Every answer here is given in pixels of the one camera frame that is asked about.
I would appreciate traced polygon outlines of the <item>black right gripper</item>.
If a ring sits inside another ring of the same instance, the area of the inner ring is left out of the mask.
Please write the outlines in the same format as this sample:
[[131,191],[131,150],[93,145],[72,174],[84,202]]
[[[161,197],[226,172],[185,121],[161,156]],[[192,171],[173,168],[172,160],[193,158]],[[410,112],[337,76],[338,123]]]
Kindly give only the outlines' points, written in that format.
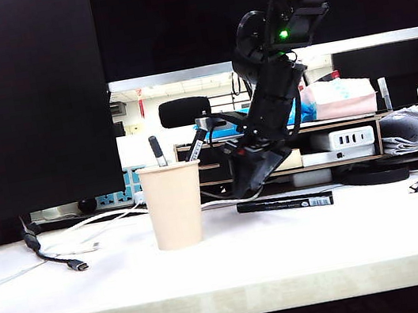
[[264,186],[273,171],[291,155],[292,147],[283,141],[265,142],[264,146],[246,145],[241,138],[227,140],[224,144],[228,155],[235,199],[256,194]]

